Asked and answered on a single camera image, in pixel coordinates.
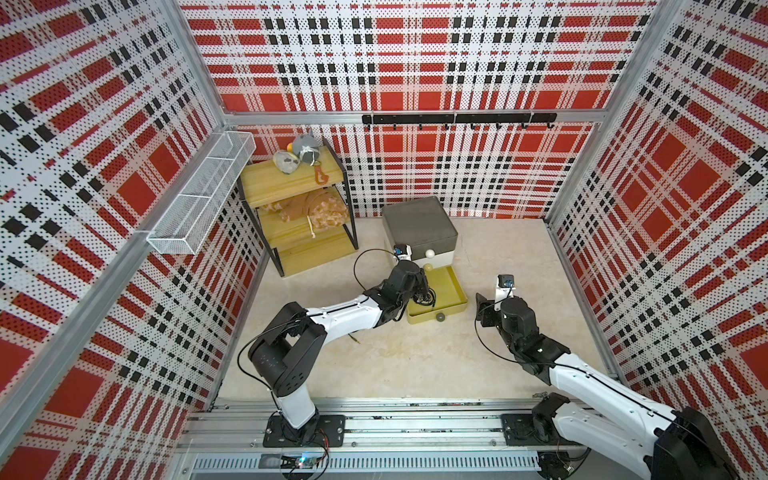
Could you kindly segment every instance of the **ventilated panel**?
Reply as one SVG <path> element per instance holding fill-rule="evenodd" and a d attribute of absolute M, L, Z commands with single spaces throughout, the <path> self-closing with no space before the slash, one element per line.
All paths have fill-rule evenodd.
<path fill-rule="evenodd" d="M 212 128 L 155 2 L 0 2 L 0 401 Z"/>
<path fill-rule="evenodd" d="M 233 192 L 201 253 L 151 254 L 0 478 L 162 479 L 187 414 L 213 400 L 260 251 Z"/>
<path fill-rule="evenodd" d="M 254 160 L 265 161 L 310 126 L 242 128 L 253 132 Z M 311 129 L 315 137 L 331 141 L 346 165 L 355 212 L 361 217 L 376 217 L 387 204 L 436 195 L 456 217 L 541 218 L 592 126 L 313 125 Z"/>
<path fill-rule="evenodd" d="M 263 453 L 217 454 L 197 456 L 193 473 L 277 473 L 280 456 Z M 314 469 L 326 473 L 364 472 L 530 472 L 541 470 L 538 452 L 334 452 Z"/>
<path fill-rule="evenodd" d="M 633 389 L 768 468 L 768 5 L 687 2 L 556 231 Z"/>
<path fill-rule="evenodd" d="M 602 108 L 656 4 L 179 3 L 231 112 Z"/>

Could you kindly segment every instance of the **white wire basket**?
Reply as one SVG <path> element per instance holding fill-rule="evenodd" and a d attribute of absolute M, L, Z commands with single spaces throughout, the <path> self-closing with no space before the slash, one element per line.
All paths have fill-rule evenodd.
<path fill-rule="evenodd" d="M 159 253 L 195 255 L 216 221 L 227 195 L 256 150 L 253 135 L 228 131 L 174 198 L 148 237 Z"/>

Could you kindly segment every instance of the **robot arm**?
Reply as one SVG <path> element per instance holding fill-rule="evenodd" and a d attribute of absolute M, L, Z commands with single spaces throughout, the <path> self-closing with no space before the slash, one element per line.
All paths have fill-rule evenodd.
<path fill-rule="evenodd" d="M 498 277 L 496 301 L 477 294 L 475 320 L 498 330 L 523 370 L 594 409 L 551 394 L 533 411 L 539 439 L 559 436 L 581 443 L 644 479 L 737 478 L 706 417 L 691 407 L 676 412 L 640 395 L 540 333 L 534 311 L 522 298 L 502 296 L 505 287 L 514 286 L 510 277 Z"/>
<path fill-rule="evenodd" d="M 275 395 L 291 438 L 312 441 L 319 418 L 306 389 L 320 349 L 347 333 L 400 320 L 411 298 L 429 297 L 424 270 L 407 260 L 406 247 L 396 246 L 399 262 L 387 280 L 348 302 L 304 309 L 286 304 L 248 350 L 248 358 Z M 298 337 L 291 345 L 287 336 Z"/>

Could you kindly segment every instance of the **beige tile floor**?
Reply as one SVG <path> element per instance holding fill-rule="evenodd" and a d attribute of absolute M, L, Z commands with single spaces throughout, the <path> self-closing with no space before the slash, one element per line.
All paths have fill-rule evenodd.
<path fill-rule="evenodd" d="M 472 320 L 475 293 L 493 297 L 496 275 L 515 275 L 515 295 L 536 312 L 541 331 L 604 371 L 588 326 L 568 284 L 545 225 L 540 220 L 453 219 L 458 230 L 453 268 L 469 305 L 438 323 L 410 325 L 405 319 L 360 331 L 355 343 L 344 336 L 323 347 L 307 380 L 314 397 L 526 399 L 556 391 L 520 366 L 488 353 L 477 340 Z M 380 219 L 357 220 L 360 251 L 386 245 Z M 237 351 L 271 321 L 285 303 L 307 308 L 340 303 L 361 290 L 352 275 L 357 254 L 280 278 L 267 266 L 240 336 Z M 358 262 L 360 281 L 373 286 L 389 275 L 383 252 L 368 252 Z M 479 328 L 485 343 L 510 356 L 495 329 Z M 269 392 L 245 376 L 232 360 L 217 403 L 265 400 Z M 245 353 L 244 368 L 255 373 Z"/>

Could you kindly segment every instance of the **wooden shelf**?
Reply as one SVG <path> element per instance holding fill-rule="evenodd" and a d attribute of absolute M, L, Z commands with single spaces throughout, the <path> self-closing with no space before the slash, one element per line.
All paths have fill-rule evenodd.
<path fill-rule="evenodd" d="M 336 161 L 333 160 L 333 155 L 331 155 L 328 147 L 320 147 L 319 158 L 323 173 L 330 177 L 325 185 L 318 185 L 315 182 L 315 167 L 304 163 L 290 175 L 285 175 L 277 170 L 272 161 L 264 161 L 245 167 L 240 178 L 243 181 L 245 198 L 250 207 L 261 207 L 264 204 L 305 194 L 344 181 L 342 171 Z"/>
<path fill-rule="evenodd" d="M 335 187 L 331 187 L 328 190 L 334 197 L 343 202 L 339 191 Z M 272 248 L 283 250 L 293 248 L 307 241 L 316 241 L 316 239 L 312 238 L 310 222 L 306 217 L 283 222 L 283 219 L 280 218 L 280 212 L 266 213 L 260 210 L 259 220 L 261 220 L 261 228 L 264 230 L 266 241 L 270 243 Z"/>
<path fill-rule="evenodd" d="M 293 275 L 331 260 L 355 253 L 344 227 L 318 233 L 311 242 L 301 243 L 293 248 L 280 251 L 280 263 L 286 276 Z"/>

